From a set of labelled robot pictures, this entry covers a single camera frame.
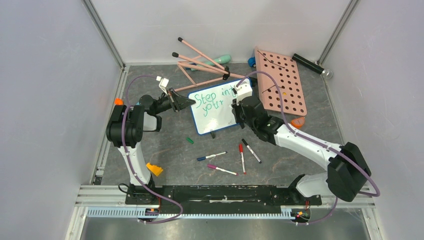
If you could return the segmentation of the pink whiteboard marker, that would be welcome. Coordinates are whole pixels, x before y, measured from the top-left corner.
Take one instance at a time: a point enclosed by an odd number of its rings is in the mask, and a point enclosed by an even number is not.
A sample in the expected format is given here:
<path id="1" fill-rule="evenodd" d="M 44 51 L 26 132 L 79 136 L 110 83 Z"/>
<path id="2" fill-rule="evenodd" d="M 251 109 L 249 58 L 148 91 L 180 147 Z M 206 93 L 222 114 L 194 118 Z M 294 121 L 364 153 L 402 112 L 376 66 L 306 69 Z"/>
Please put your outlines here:
<path id="1" fill-rule="evenodd" d="M 221 171 L 221 172 L 224 172 L 224 173 L 228 173 L 228 174 L 231 174 L 231 175 L 234 175 L 234 176 L 238 176 L 239 175 L 236 172 L 233 172 L 233 171 L 229 171 L 229 170 L 220 168 L 220 167 L 218 167 L 216 165 L 213 165 L 213 164 L 207 164 L 207 167 L 210 168 L 210 169 L 218 170 L 218 171 Z"/>

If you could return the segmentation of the red whiteboard marker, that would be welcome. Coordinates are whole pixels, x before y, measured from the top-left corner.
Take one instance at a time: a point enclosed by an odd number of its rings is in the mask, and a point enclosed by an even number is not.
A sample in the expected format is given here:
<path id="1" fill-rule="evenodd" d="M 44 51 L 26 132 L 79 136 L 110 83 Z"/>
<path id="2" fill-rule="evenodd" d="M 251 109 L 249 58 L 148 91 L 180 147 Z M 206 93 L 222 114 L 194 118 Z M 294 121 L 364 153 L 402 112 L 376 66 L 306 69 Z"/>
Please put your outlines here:
<path id="1" fill-rule="evenodd" d="M 247 171 L 246 171 L 246 166 L 245 166 L 245 158 L 244 158 L 243 145 L 240 143 L 238 145 L 238 148 L 239 148 L 239 153 L 240 153 L 240 157 L 241 157 L 241 165 L 242 165 L 243 174 L 246 175 L 247 174 Z"/>

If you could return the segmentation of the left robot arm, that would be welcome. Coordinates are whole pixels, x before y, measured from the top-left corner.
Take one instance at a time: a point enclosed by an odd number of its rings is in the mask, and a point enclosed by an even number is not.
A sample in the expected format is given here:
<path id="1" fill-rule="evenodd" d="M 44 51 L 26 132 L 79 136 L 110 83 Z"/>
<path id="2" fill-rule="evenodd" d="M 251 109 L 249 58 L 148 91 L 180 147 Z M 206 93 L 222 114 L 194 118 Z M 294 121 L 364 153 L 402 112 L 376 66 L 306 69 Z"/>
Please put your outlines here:
<path id="1" fill-rule="evenodd" d="M 130 175 L 129 195 L 136 194 L 145 204 L 153 203 L 157 190 L 152 173 L 147 167 L 141 141 L 143 133 L 159 132 L 162 128 L 162 112 L 178 113 L 196 103 L 195 100 L 167 89 L 158 99 L 143 95 L 134 106 L 115 105 L 106 127 L 106 138 L 124 158 Z"/>

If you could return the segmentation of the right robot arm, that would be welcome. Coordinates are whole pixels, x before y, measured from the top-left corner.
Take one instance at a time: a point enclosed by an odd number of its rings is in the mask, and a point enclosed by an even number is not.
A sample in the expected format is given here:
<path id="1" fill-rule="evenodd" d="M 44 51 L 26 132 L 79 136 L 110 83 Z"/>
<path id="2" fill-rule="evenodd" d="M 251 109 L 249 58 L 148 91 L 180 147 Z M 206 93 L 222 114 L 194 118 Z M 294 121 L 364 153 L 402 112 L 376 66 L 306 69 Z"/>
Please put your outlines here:
<path id="1" fill-rule="evenodd" d="M 371 177 L 369 166 L 359 147 L 351 142 L 344 145 L 319 139 L 294 128 L 285 120 L 271 116 L 256 96 L 231 103 L 235 120 L 242 128 L 249 127 L 262 141 L 292 150 L 322 167 L 325 172 L 300 175 L 292 182 L 289 199 L 302 204 L 315 195 L 332 194 L 352 202 Z"/>

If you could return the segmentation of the blue framed whiteboard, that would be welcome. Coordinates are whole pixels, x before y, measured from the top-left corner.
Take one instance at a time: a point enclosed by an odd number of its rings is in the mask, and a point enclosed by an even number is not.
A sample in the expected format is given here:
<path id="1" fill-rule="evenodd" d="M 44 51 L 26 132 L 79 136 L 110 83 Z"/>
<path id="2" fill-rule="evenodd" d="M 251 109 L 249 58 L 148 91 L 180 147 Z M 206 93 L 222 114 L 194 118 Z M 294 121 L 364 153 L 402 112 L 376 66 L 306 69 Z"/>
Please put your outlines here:
<path id="1" fill-rule="evenodd" d="M 191 105 L 191 113 L 196 131 L 199 135 L 225 129 L 236 125 L 232 112 L 232 103 L 236 99 L 233 88 L 239 80 L 234 80 L 188 94 L 195 101 Z"/>

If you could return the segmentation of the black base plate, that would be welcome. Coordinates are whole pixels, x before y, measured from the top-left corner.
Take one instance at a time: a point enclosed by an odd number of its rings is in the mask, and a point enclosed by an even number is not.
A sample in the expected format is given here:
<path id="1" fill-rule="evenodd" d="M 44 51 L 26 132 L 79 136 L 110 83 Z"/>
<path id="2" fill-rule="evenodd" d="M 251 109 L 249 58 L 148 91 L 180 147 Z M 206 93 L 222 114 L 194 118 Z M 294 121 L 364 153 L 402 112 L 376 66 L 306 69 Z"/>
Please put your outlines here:
<path id="1" fill-rule="evenodd" d="M 294 187 L 277 185 L 130 185 L 125 203 L 158 206 L 161 214 L 277 214 L 281 206 L 320 206 L 320 195 L 302 196 Z"/>

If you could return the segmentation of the orange tape roll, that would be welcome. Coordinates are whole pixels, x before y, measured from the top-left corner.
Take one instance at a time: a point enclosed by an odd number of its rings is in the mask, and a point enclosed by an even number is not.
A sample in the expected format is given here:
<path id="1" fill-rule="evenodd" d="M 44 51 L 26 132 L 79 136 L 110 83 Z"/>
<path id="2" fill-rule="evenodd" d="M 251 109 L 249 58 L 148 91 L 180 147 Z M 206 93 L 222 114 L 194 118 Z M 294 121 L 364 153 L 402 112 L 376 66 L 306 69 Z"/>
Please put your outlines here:
<path id="1" fill-rule="evenodd" d="M 296 129 L 301 129 L 304 126 L 305 122 L 306 122 L 306 119 L 305 117 L 302 116 L 302 117 L 291 120 L 290 123 Z"/>

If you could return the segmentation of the blue whiteboard marker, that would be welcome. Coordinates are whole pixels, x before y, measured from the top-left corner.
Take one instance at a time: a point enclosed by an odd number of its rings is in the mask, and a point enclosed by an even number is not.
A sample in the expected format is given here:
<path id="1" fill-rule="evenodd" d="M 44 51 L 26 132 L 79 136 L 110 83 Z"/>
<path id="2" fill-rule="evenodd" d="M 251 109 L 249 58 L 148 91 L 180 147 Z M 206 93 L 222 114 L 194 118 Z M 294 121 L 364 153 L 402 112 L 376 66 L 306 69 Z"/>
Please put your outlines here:
<path id="1" fill-rule="evenodd" d="M 206 159 L 212 159 L 212 158 L 215 158 L 217 156 L 225 155 L 227 153 L 228 153 L 227 151 L 223 151 L 223 152 L 219 152 L 219 153 L 215 153 L 215 154 L 211 154 L 211 155 L 207 155 L 207 156 L 198 157 L 198 158 L 196 158 L 196 160 L 198 162 L 200 162 L 200 161 L 204 161 Z"/>

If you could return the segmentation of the blue toy car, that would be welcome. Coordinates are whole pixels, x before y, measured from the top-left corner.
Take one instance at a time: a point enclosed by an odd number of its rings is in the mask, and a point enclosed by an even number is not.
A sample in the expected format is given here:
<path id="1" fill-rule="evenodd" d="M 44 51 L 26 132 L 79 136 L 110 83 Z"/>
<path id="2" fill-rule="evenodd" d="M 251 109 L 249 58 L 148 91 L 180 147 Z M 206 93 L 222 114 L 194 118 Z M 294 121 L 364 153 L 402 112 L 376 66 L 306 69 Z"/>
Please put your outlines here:
<path id="1" fill-rule="evenodd" d="M 247 61 L 248 65 L 251 68 L 255 68 L 256 67 L 256 58 L 255 57 L 250 57 Z"/>

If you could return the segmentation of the yellow plastic wedge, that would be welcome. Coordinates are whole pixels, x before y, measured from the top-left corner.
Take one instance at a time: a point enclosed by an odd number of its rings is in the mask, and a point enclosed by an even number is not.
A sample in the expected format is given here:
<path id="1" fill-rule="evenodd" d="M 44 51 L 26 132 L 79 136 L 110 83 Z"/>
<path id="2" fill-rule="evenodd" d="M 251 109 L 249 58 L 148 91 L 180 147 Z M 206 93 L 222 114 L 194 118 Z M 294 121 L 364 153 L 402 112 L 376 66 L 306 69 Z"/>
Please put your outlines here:
<path id="1" fill-rule="evenodd" d="M 156 177 L 160 176 L 161 173 L 164 171 L 162 167 L 151 164 L 150 162 L 148 162 L 146 164 L 147 169 Z"/>

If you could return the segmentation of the black whiteboard marker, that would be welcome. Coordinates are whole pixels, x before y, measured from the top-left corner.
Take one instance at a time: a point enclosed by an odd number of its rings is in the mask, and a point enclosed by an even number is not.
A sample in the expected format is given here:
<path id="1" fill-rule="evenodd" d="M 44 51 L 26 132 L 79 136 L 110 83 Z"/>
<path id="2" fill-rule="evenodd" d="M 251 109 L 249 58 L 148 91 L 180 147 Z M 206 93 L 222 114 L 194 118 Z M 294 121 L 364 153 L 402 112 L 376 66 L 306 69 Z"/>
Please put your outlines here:
<path id="1" fill-rule="evenodd" d="M 248 142 L 242 138 L 241 142 L 245 145 L 245 147 L 250 151 L 250 153 L 254 156 L 254 158 L 258 161 L 259 164 L 262 164 L 262 160 L 259 158 L 259 156 L 254 152 L 254 150 L 251 148 L 251 146 L 248 144 Z"/>

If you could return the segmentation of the mint green bottle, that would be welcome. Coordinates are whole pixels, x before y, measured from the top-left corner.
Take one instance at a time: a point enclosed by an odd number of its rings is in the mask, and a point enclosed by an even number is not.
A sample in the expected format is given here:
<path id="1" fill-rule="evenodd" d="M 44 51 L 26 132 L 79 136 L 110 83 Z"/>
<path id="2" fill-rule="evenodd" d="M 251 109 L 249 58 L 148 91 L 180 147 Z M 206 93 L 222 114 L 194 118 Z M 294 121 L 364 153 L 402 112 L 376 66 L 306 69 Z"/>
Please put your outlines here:
<path id="1" fill-rule="evenodd" d="M 222 56 L 220 56 L 220 57 L 218 57 L 218 58 L 214 59 L 213 61 L 214 61 L 215 63 L 220 64 L 220 65 L 225 65 L 225 64 L 229 63 L 231 60 L 232 60 L 231 56 L 230 56 L 229 54 L 226 54 L 226 55 L 222 55 Z M 209 65 L 209 66 L 216 66 L 216 64 L 215 64 L 214 62 L 212 62 L 212 61 L 210 61 L 210 60 L 208 60 L 208 61 L 202 61 L 202 63 L 204 63 L 204 64 L 206 64 L 206 65 Z M 195 64 L 195 63 L 191 63 L 191 65 L 196 65 L 196 66 L 198 66 L 198 67 L 203 67 L 202 65 L 200 65 L 200 64 Z M 197 69 L 195 69 L 195 68 L 190 68 L 190 70 L 191 70 L 192 72 L 197 71 Z"/>

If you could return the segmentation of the black flashlight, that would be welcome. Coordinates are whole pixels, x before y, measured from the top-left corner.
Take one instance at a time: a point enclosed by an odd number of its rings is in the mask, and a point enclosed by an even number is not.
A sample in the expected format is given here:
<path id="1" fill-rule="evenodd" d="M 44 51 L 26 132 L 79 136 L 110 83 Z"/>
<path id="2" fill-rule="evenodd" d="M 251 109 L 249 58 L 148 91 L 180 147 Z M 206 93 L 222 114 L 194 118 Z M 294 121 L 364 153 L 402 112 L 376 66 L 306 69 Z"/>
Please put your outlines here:
<path id="1" fill-rule="evenodd" d="M 321 75 L 324 79 L 329 80 L 333 77 L 333 72 L 330 69 L 323 68 L 296 53 L 293 54 L 292 59 L 298 64 L 301 64 L 309 70 Z"/>

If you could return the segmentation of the pink perforated board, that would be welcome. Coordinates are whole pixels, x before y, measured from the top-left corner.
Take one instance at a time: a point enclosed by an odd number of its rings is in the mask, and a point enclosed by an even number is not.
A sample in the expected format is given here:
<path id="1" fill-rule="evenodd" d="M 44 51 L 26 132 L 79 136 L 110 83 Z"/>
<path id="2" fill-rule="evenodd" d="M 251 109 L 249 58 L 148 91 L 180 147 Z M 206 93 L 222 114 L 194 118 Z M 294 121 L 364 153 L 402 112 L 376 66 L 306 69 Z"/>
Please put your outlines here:
<path id="1" fill-rule="evenodd" d="M 297 63 L 279 53 L 254 48 L 258 95 L 264 109 L 304 117 L 305 97 Z"/>

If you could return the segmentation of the green marker cap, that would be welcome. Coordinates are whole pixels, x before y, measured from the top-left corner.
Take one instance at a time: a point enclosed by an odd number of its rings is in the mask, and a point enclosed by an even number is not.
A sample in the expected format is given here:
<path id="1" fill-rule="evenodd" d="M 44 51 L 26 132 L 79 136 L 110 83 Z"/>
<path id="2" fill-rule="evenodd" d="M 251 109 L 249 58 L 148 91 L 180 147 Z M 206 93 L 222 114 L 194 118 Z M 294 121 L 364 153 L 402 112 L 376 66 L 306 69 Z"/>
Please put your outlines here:
<path id="1" fill-rule="evenodd" d="M 187 140 L 190 144 L 194 144 L 194 141 L 193 141 L 191 138 L 187 137 L 187 138 L 186 138 L 186 140 Z"/>

